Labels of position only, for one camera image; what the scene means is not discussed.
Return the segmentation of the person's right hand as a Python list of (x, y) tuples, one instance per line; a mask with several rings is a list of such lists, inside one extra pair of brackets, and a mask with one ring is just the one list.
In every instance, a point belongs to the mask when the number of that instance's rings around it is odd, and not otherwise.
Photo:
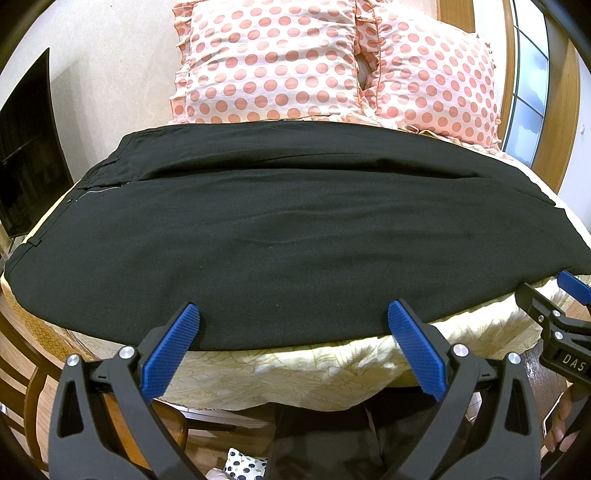
[(570, 449), (578, 436), (578, 432), (566, 434), (566, 421), (572, 416), (573, 401), (572, 401), (573, 384), (570, 384), (567, 390), (560, 396), (560, 399), (554, 410), (552, 417), (551, 428), (544, 437), (544, 447), (548, 452), (555, 452), (559, 450), (566, 452)]

